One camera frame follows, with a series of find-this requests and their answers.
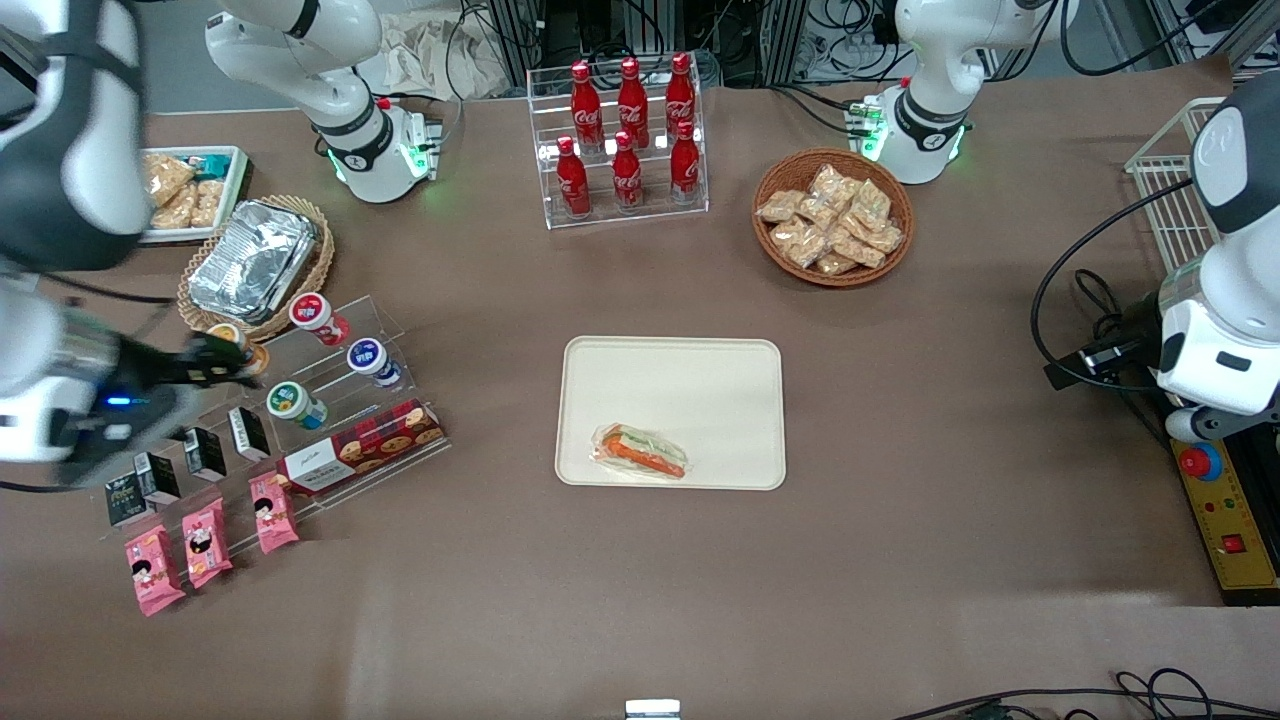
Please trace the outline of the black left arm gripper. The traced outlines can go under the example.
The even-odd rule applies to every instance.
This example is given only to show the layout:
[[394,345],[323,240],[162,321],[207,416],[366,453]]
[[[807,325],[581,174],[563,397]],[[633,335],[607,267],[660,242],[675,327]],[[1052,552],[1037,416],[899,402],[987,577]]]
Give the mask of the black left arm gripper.
[[1162,316],[1157,295],[1146,295],[1120,313],[1098,320],[1094,338],[1078,351],[1079,363],[1047,363],[1044,375],[1055,391],[1082,383],[1084,375],[1116,375],[1128,366],[1155,370],[1162,348]]

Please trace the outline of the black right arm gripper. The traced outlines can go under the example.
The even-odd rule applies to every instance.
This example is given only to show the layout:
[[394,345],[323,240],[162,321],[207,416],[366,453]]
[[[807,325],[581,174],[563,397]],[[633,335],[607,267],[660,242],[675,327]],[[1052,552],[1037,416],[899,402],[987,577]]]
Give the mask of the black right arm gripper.
[[177,351],[164,351],[145,342],[120,338],[118,355],[118,393],[140,397],[160,386],[198,386],[189,361],[197,360],[210,384],[236,383],[260,389],[260,361],[252,350],[214,334],[188,338]]

